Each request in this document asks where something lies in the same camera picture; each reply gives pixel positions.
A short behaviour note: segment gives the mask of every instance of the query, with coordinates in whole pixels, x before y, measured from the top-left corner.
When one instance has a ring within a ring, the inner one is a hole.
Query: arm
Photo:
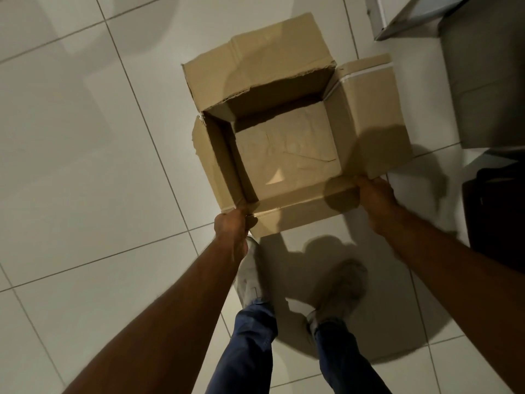
[[[384,236],[516,393],[525,392],[525,276],[418,218],[381,178],[356,178],[374,231]]]
[[[246,255],[245,213],[217,216],[215,232],[184,275],[116,335],[65,394],[192,392]]]

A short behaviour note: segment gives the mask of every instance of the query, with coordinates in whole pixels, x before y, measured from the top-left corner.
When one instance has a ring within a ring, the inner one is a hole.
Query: white shoe
[[[347,260],[338,264],[322,280],[324,294],[318,307],[308,315],[308,330],[313,335],[319,324],[330,318],[345,321],[366,293],[367,270],[359,262]]]
[[[240,262],[239,271],[234,280],[234,287],[239,295],[243,308],[253,303],[256,299],[269,302],[268,286],[261,273],[262,260],[259,244],[251,236],[246,238],[248,253]]]

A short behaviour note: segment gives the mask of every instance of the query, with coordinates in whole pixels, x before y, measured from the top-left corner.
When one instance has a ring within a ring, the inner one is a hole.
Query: person's left arm
[[[247,252],[245,213],[220,214],[215,232],[184,275],[118,333],[65,394],[192,392]]]

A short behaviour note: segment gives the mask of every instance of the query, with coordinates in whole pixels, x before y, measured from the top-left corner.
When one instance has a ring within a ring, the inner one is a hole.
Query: person
[[[371,228],[417,273],[508,386],[525,392],[523,275],[398,205],[383,179],[355,181]],[[234,279],[244,309],[207,393],[268,393],[277,324],[257,245],[247,239],[245,215],[238,208],[217,216],[213,242],[65,393],[191,393]],[[337,394],[388,393],[343,322],[362,294],[351,284],[351,263],[343,263],[336,275],[331,291],[308,318],[323,376]]]

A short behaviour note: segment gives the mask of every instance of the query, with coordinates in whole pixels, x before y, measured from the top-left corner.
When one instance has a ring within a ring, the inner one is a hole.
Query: pant leg
[[[235,328],[206,394],[268,394],[277,321],[270,303],[255,300],[235,318]]]
[[[336,394],[391,394],[358,349],[346,324],[338,319],[321,323],[315,334],[323,377]]]

